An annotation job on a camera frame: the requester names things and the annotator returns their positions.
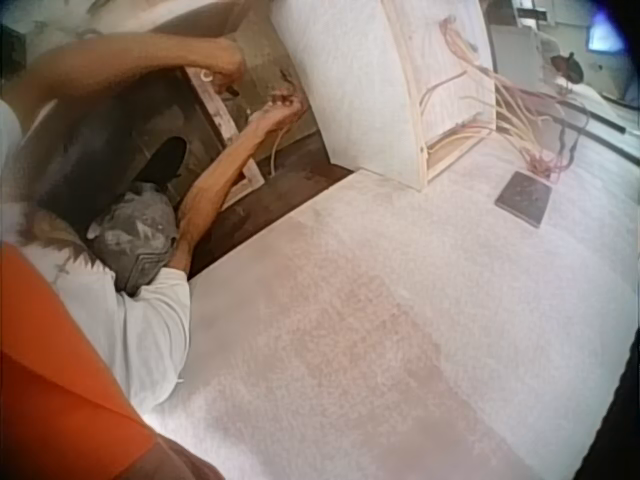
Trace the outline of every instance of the wooden board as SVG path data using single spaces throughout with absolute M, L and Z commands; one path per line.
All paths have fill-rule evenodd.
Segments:
M 477 134 L 477 137 L 461 137 L 459 139 L 451 139 L 446 136 L 440 142 L 437 142 L 431 148 L 435 150 L 429 154 L 427 173 L 429 181 L 444 172 L 456 160 L 468 153 L 473 147 L 484 140 L 491 132 L 489 130 L 468 128 L 464 133 Z
M 213 126 L 220 132 L 225 145 L 230 145 L 238 136 L 238 129 L 231 115 L 229 115 L 227 108 L 224 106 L 224 102 L 213 90 L 211 83 L 205 82 L 200 78 L 201 69 L 185 67 L 184 70 L 191 85 L 193 85 L 194 90 L 202 101 L 202 105 L 209 114 Z M 231 189 L 223 208 L 228 207 L 233 202 L 264 184 L 264 177 L 260 173 L 253 158 L 249 159 L 242 169 L 242 173 L 245 179 Z
M 87 33 L 157 30 L 189 36 L 220 36 L 238 28 L 250 0 L 21 0 L 2 11 L 4 24 L 27 37 L 27 60 Z
M 102 32 L 158 30 L 189 36 L 216 36 L 236 30 L 246 0 L 112 0 L 91 20 Z
M 480 63 L 490 67 L 478 0 L 273 3 L 274 25 L 334 163 L 422 189 L 427 144 L 478 114 L 492 125 L 491 108 L 461 98 L 494 102 L 490 82 L 471 77 L 438 89 L 421 113 L 423 91 L 464 70 L 440 33 L 439 22 L 449 15 L 478 50 Z

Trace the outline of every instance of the black object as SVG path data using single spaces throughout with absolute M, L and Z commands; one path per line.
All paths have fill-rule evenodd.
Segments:
M 538 22 L 547 21 L 547 10 L 545 8 L 518 8 L 518 18 L 529 18 Z
M 640 478 L 639 337 L 637 330 L 613 401 L 574 480 Z
M 134 182 L 153 183 L 161 190 L 178 176 L 178 171 L 187 155 L 188 144 L 182 137 L 169 137 L 151 155 Z
M 496 206 L 539 228 L 549 205 L 551 187 L 522 172 L 513 174 Z
M 27 65 L 27 45 L 25 36 L 0 24 L 0 78 L 7 81 L 24 70 Z
M 121 192 L 133 162 L 132 117 L 113 99 L 82 118 L 64 139 L 36 191 L 36 203 L 81 237 Z

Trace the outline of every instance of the orange fabric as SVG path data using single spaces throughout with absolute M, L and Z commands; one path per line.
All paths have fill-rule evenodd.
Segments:
M 31 264 L 6 244 L 1 260 L 4 467 L 22 478 L 113 478 L 155 433 Z

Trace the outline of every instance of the person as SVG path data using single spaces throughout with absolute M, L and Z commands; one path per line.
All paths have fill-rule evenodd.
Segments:
M 240 50 L 225 39 L 121 34 L 82 40 L 46 53 L 3 86 L 0 162 L 13 155 L 23 133 L 51 101 L 81 99 L 147 72 L 178 66 L 212 72 L 219 92 L 244 71 Z M 3 240 L 18 245 L 56 291 L 137 412 L 162 402 L 178 382 L 189 345 L 187 273 L 196 244 L 261 142 L 295 121 L 302 111 L 298 96 L 281 91 L 251 117 L 188 191 L 177 214 L 177 238 L 168 264 L 134 296 L 116 290 L 114 272 L 95 259 L 60 218 L 26 203 L 2 206 Z M 52 246 L 38 238 L 25 239 L 22 232 L 30 222 L 40 233 L 45 230 L 64 241 Z
M 556 76 L 560 75 L 574 85 L 582 83 L 584 81 L 584 71 L 573 52 L 567 56 L 562 55 L 560 45 L 555 38 L 539 30 L 535 32 L 540 40 L 545 77 L 549 80 L 554 80 Z

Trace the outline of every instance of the wooden frame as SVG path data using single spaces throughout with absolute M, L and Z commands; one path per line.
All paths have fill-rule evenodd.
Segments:
M 238 136 L 238 128 L 231 118 L 231 115 L 229 115 L 224 102 L 214 91 L 211 83 L 202 80 L 200 77 L 201 70 L 199 68 L 185 67 L 184 71 L 194 91 L 200 98 L 200 103 L 207 112 L 212 126 L 220 132 L 224 145 L 230 145 Z M 260 173 L 260 169 L 253 158 L 249 159 L 242 169 L 242 173 L 245 176 L 244 180 L 231 189 L 224 202 L 223 209 L 264 185 L 264 177 Z

